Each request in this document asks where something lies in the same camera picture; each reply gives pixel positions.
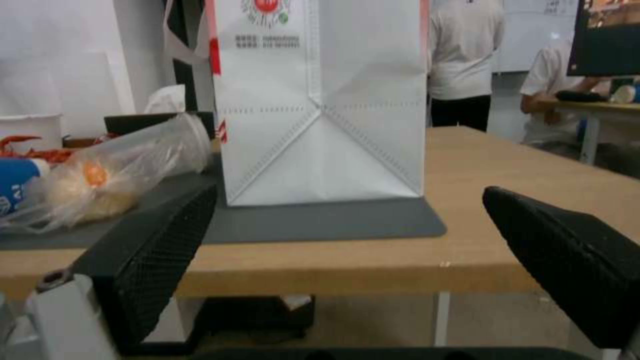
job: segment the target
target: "plastic bag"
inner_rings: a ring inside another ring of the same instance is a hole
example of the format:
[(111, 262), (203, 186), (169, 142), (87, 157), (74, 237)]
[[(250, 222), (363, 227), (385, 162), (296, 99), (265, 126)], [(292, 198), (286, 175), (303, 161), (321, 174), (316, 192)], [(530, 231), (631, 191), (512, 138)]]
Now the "plastic bag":
[(0, 218), (0, 232), (45, 233), (124, 213), (162, 179), (201, 172), (210, 155), (200, 119), (178, 114), (81, 150), (49, 176), (32, 179), (19, 210)]

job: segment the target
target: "white bucket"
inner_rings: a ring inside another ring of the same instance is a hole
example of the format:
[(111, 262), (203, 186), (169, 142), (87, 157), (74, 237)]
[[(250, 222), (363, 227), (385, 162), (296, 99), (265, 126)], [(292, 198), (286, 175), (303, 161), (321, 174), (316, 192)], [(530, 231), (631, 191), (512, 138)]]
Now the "white bucket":
[(16, 115), (0, 117), (0, 140), (6, 136), (39, 136), (42, 140), (30, 140), (12, 143), (11, 147), (19, 153), (34, 150), (62, 148), (62, 130), (60, 114), (56, 115)]

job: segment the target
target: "desk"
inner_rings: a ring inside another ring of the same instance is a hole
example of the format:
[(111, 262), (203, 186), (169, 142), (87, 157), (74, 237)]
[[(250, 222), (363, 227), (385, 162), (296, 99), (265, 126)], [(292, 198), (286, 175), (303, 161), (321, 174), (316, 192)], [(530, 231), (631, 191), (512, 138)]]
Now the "desk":
[[(178, 296), (506, 292), (536, 289), (485, 213), (499, 185), (587, 211), (640, 240), (640, 183), (464, 127), (428, 130), (426, 197), (449, 228), (440, 238), (207, 245)], [(24, 298), (42, 274), (82, 249), (0, 252), (0, 291)]]
[(640, 124), (640, 104), (571, 101), (543, 101), (542, 103), (555, 107), (558, 112), (573, 113), (587, 118), (588, 123), (582, 142), (580, 160), (590, 165), (593, 165), (596, 158), (601, 119), (606, 119), (606, 121), (637, 121)]

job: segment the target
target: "monitor screen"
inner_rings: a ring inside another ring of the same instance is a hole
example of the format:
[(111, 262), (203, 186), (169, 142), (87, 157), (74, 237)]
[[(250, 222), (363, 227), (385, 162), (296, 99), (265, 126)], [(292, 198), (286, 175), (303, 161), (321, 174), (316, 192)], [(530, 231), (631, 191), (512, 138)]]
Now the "monitor screen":
[(640, 0), (580, 0), (568, 74), (640, 74)]

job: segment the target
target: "white paper bag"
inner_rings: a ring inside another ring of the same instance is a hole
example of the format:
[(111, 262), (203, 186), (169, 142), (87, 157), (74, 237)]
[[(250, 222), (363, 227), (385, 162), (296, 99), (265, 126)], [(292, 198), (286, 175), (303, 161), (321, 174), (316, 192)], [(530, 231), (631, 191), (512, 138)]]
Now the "white paper bag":
[(230, 205), (422, 196), (427, 1), (211, 3)]

